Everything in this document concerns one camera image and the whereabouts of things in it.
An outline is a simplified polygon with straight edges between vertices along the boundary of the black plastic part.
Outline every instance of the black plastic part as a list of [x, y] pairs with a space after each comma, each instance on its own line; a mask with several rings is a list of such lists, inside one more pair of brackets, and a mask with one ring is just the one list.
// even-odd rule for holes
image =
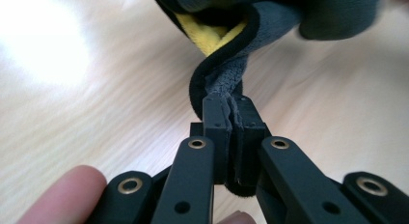
[[256, 195], [267, 223], [284, 224], [286, 206], [265, 170], [261, 170], [259, 174]]
[[213, 157], [208, 138], [181, 142], [151, 223], [211, 223]]
[[214, 183], [223, 184], [228, 176], [229, 144], [232, 128], [229, 114], [225, 114], [224, 107], [228, 107], [226, 100], [218, 96], [209, 95], [203, 100], [203, 129], [204, 136], [211, 139], [215, 146]]
[[[286, 206], [286, 223], [368, 223], [291, 140], [265, 138], [259, 159]], [[274, 211], [265, 213], [274, 208], [262, 209], [264, 215], [278, 215]]]
[[163, 186], [168, 179], [169, 172], [171, 171], [172, 165], [162, 170], [160, 173], [156, 174], [153, 180], [153, 198], [155, 203], [159, 201], [160, 195], [162, 194]]
[[268, 132], [253, 102], [244, 96], [235, 97], [242, 127], [235, 135], [235, 180], [242, 186], [255, 187], [259, 178], [258, 148]]
[[204, 125], [202, 123], [190, 123], [189, 136], [203, 136]]
[[156, 0], [157, 2], [160, 1], [161, 6], [166, 7], [166, 9], [172, 11], [176, 14], [187, 14], [187, 11], [180, 6], [177, 0]]
[[371, 223], [409, 223], [409, 197], [378, 176], [348, 174], [341, 191]]
[[[140, 188], [129, 194], [120, 193], [120, 183], [127, 179], [139, 179], [139, 181], [131, 181], [129, 185], [124, 184], [124, 188], [136, 186], [140, 186]], [[150, 223], [154, 209], [151, 192], [152, 180], [148, 174], [134, 171], [120, 174], [105, 187], [98, 204], [86, 223]]]

